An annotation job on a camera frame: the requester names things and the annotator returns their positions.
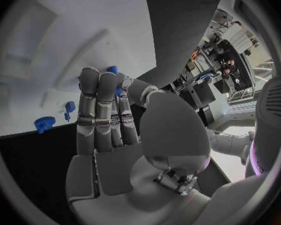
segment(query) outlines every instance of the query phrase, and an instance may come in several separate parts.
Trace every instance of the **purple light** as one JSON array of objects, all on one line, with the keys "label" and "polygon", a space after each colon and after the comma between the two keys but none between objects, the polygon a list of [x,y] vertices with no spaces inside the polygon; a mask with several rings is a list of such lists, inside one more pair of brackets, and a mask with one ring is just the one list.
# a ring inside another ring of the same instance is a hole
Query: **purple light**
[{"label": "purple light", "polygon": [[257,159],[256,159],[256,156],[255,156],[255,143],[254,143],[254,140],[252,141],[251,147],[250,147],[250,161],[251,161],[251,165],[252,165],[252,168],[253,168],[255,174],[257,176],[260,176],[262,173],[259,170],[259,167],[257,165]]}]

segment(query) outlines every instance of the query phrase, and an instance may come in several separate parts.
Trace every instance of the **blue plastic part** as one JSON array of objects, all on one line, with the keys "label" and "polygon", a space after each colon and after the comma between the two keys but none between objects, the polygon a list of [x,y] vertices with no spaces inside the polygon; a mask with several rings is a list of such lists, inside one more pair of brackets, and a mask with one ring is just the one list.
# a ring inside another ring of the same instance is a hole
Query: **blue plastic part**
[{"label": "blue plastic part", "polygon": [[65,105],[66,112],[64,114],[64,119],[69,122],[71,119],[70,113],[73,112],[75,109],[75,103],[73,101],[68,101]]},{"label": "blue plastic part", "polygon": [[[107,68],[107,71],[108,72],[111,72],[111,73],[114,73],[115,75],[119,75],[119,71],[118,71],[118,67],[117,66],[110,66],[109,68]],[[120,89],[119,87],[116,88],[116,91],[115,91],[115,95],[120,95],[120,93],[122,92],[123,90]]]},{"label": "blue plastic part", "polygon": [[114,73],[115,75],[119,75],[118,67],[117,66],[110,66],[107,68],[108,72]]},{"label": "blue plastic part", "polygon": [[44,133],[44,131],[52,128],[53,124],[55,124],[56,120],[53,116],[44,116],[37,120],[35,120],[34,125],[39,134]]}]

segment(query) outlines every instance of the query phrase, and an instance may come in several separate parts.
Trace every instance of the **vent grille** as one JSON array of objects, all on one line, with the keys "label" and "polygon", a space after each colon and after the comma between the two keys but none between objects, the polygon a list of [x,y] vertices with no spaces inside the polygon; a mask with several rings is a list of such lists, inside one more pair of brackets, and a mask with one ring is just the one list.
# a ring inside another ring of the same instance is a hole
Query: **vent grille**
[{"label": "vent grille", "polygon": [[268,112],[281,117],[281,85],[274,86],[268,91],[265,107]]}]

